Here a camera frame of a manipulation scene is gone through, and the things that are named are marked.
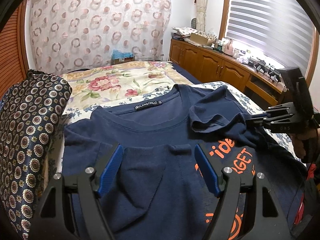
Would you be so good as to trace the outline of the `right hand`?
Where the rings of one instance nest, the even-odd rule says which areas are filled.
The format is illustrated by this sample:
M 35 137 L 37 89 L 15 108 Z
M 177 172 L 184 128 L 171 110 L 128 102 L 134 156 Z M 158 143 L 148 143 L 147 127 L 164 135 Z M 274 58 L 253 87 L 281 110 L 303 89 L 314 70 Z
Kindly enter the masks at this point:
M 300 134 L 290 135 L 295 155 L 304 159 L 307 155 L 319 152 L 319 128 L 308 129 Z

